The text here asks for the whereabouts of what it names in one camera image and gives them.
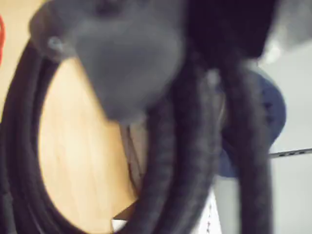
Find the coiled cable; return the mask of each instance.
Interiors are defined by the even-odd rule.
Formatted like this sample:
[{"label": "coiled cable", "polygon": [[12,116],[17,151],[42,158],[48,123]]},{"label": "coiled cable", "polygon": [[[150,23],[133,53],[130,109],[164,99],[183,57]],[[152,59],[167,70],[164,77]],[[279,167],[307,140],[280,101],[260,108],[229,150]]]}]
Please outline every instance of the coiled cable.
[{"label": "coiled cable", "polygon": [[[9,185],[3,190],[12,195],[14,215],[10,219],[15,221],[18,234],[84,233],[65,220],[54,207],[45,190],[38,162],[39,117],[57,67],[58,64],[41,57],[29,42],[17,67],[3,112],[1,171],[7,172],[2,179]],[[187,79],[188,84],[194,83],[191,87],[198,86],[199,81],[197,78]],[[195,104],[193,108],[202,113],[207,107],[207,98],[198,98],[197,89],[191,90],[194,94],[189,99],[194,100],[190,104]],[[158,233],[154,231],[156,225],[159,232],[188,233],[204,206],[213,177],[213,165],[209,159],[213,152],[209,153],[209,147],[216,145],[215,142],[207,145],[210,141],[208,133],[216,135],[217,130],[214,125],[203,127],[202,124],[206,121],[204,117],[214,112],[205,111],[201,117],[186,111],[183,105],[172,108],[171,103],[179,102],[180,98],[178,88],[175,88],[175,93],[148,111],[149,166],[136,211],[121,233]],[[174,124],[174,119],[181,121]],[[167,215],[182,217],[185,222],[179,220],[162,225]],[[4,224],[4,227],[4,233],[14,228],[13,224]]]},{"label": "coiled cable", "polygon": [[[216,170],[218,125],[214,94],[205,72],[219,69],[235,129],[232,160],[240,181],[243,234],[270,234],[272,205],[268,145],[259,95],[244,73],[244,56],[228,29],[213,25],[219,41],[191,34],[184,65],[148,113],[147,173],[136,210],[122,234],[187,234],[204,207]],[[194,60],[196,54],[202,61]],[[38,161],[38,130],[47,88],[58,64],[29,42],[5,103],[0,133],[1,233],[83,234],[54,207]]]}]

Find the wooden surface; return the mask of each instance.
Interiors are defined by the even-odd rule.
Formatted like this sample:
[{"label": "wooden surface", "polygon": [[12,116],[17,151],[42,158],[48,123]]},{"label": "wooden surface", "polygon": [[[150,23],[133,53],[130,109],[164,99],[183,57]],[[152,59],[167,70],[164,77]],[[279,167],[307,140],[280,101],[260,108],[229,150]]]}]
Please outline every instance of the wooden surface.
[{"label": "wooden surface", "polygon": [[[7,39],[0,67],[0,108],[41,0],[0,0]],[[111,218],[135,199],[119,128],[108,123],[78,62],[65,62],[50,87],[40,128],[40,163],[51,199],[90,233],[111,231]]]}]

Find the red object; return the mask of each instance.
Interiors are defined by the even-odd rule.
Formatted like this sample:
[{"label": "red object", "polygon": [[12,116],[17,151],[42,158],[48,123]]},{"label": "red object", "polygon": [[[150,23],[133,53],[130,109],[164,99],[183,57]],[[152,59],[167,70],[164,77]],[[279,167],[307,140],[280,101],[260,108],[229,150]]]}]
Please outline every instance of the red object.
[{"label": "red object", "polygon": [[0,65],[2,62],[2,51],[4,46],[4,40],[5,40],[5,27],[2,16],[0,15]]}]

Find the gray plastic object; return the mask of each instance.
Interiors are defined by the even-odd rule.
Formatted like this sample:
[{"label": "gray plastic object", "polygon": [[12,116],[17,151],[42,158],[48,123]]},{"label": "gray plastic object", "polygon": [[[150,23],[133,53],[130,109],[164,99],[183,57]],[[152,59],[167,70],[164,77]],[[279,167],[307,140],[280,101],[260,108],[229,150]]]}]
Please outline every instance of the gray plastic object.
[{"label": "gray plastic object", "polygon": [[128,124],[163,95],[184,55],[185,0],[51,0],[31,40],[56,61],[77,56],[109,119]]}]

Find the cable coil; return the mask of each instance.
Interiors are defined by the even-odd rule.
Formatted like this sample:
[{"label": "cable coil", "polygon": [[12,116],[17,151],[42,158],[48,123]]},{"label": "cable coil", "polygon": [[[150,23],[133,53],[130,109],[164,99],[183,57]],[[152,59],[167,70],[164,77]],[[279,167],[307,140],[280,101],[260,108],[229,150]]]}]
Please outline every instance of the cable coil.
[{"label": "cable coil", "polygon": [[[225,38],[222,31],[219,36]],[[214,55],[236,135],[232,160],[240,183],[241,233],[270,234],[270,170],[259,93],[245,75],[240,51],[231,41],[220,45],[226,44],[216,46]],[[169,93],[147,111],[147,172],[135,212],[118,233],[188,234],[198,220],[219,153],[215,95],[204,79],[210,59],[200,46],[189,46]],[[0,133],[4,234],[84,233],[54,207],[38,161],[40,115],[58,66],[28,42],[7,95]]]}]

